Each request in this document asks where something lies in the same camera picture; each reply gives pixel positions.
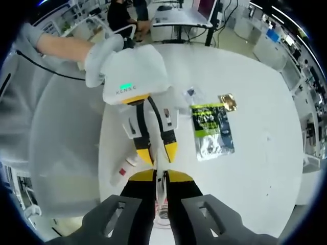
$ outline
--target white table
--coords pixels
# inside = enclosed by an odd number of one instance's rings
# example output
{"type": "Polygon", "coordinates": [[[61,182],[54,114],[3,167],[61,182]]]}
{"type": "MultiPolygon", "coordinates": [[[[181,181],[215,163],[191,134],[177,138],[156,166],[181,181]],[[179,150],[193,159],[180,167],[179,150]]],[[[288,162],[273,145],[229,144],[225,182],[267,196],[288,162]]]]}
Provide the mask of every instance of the white table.
{"type": "MultiPolygon", "coordinates": [[[[234,154],[198,162],[192,121],[181,116],[175,130],[175,162],[169,164],[160,154],[160,166],[192,176],[203,194],[210,193],[237,211],[248,229],[278,237],[294,208],[303,163],[300,123],[282,76],[258,61],[225,50],[181,44],[155,47],[176,89],[177,106],[186,106],[180,90],[190,84],[201,87],[208,102],[232,93],[238,104],[237,111],[228,113],[234,154]]],[[[107,105],[99,150],[101,200],[120,194],[124,186],[111,187],[109,177],[129,152],[126,148],[132,149],[133,142],[114,108],[107,105]]]]}
{"type": "MultiPolygon", "coordinates": [[[[170,3],[166,0],[158,0],[158,1],[151,1],[148,5],[148,12],[149,12],[149,20],[151,20],[151,39],[155,42],[160,42],[164,40],[169,39],[176,39],[177,38],[177,32],[174,31],[175,26],[191,26],[191,27],[199,27],[197,33],[191,32],[189,33],[191,35],[191,38],[193,35],[198,35],[202,33],[203,28],[200,27],[199,20],[194,18],[189,18],[185,16],[185,14],[178,13],[180,9],[178,10],[176,7],[178,7],[178,3],[170,3]],[[171,6],[175,9],[172,9],[171,11],[158,11],[159,6],[171,6]],[[157,23],[156,19],[162,19],[161,23],[157,23]]],[[[198,7],[199,1],[193,1],[193,0],[185,0],[183,2],[183,8],[190,9],[192,7],[198,7]]],[[[209,26],[212,26],[210,22],[204,22],[204,24],[209,24],[209,26]]],[[[188,36],[185,32],[185,29],[182,32],[182,39],[187,40],[188,36]]]]}

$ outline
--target green led light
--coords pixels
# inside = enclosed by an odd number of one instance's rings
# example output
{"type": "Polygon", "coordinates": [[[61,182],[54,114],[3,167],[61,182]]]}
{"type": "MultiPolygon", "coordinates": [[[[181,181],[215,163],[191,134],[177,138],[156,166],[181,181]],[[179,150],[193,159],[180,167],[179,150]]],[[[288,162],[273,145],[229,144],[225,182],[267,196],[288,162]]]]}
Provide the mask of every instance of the green led light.
{"type": "Polygon", "coordinates": [[[130,88],[132,86],[131,83],[125,83],[121,85],[121,89],[126,89],[126,88],[130,88]]]}

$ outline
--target person's arm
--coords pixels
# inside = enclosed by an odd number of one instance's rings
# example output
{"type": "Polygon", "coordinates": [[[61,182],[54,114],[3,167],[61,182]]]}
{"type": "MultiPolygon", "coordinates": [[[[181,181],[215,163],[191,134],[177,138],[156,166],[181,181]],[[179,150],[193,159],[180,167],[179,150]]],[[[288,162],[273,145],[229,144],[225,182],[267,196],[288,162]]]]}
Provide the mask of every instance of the person's arm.
{"type": "Polygon", "coordinates": [[[94,43],[74,37],[56,37],[44,33],[37,41],[36,49],[45,55],[76,62],[84,62],[94,43]]]}
{"type": "Polygon", "coordinates": [[[132,19],[131,16],[129,15],[126,7],[124,7],[124,11],[123,11],[123,16],[126,19],[127,23],[129,24],[137,24],[137,21],[135,19],[132,19]]]}

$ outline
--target gray sleeve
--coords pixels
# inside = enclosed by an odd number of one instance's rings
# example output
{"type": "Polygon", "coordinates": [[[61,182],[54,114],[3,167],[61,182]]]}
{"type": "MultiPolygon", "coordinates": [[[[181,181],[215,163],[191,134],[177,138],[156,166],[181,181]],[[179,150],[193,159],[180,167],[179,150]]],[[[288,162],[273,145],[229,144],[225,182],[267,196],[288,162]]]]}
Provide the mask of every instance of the gray sleeve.
{"type": "Polygon", "coordinates": [[[32,26],[29,23],[25,23],[21,29],[21,33],[28,39],[31,45],[36,48],[36,44],[43,31],[32,26]]]}

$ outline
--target person's hand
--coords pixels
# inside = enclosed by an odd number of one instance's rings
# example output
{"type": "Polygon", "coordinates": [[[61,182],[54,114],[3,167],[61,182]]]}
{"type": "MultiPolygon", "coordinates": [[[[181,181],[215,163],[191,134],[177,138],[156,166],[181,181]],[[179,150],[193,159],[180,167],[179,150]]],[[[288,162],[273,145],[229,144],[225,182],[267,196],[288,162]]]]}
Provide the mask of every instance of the person's hand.
{"type": "Polygon", "coordinates": [[[89,88],[99,86],[104,81],[101,67],[111,55],[119,52],[124,47],[124,40],[120,34],[115,34],[108,39],[95,44],[86,55],[84,67],[86,70],[85,82],[89,88]]]}
{"type": "Polygon", "coordinates": [[[137,24],[137,21],[135,19],[129,19],[127,22],[130,24],[137,24]]]}

